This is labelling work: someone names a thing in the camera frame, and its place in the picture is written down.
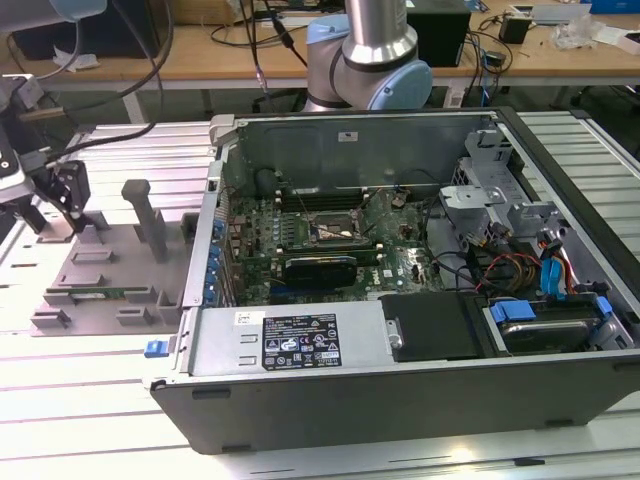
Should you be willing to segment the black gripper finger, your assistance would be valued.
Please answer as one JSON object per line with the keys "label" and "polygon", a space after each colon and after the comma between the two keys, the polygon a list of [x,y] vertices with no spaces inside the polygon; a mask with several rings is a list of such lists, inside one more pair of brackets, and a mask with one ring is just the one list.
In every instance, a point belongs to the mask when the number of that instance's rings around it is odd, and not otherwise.
{"label": "black gripper finger", "polygon": [[40,234],[47,226],[47,220],[30,198],[21,198],[13,202],[13,215],[21,218],[34,233]]}
{"label": "black gripper finger", "polygon": [[54,169],[54,202],[74,233],[81,233],[89,223],[84,208],[90,198],[86,165],[69,161]]}

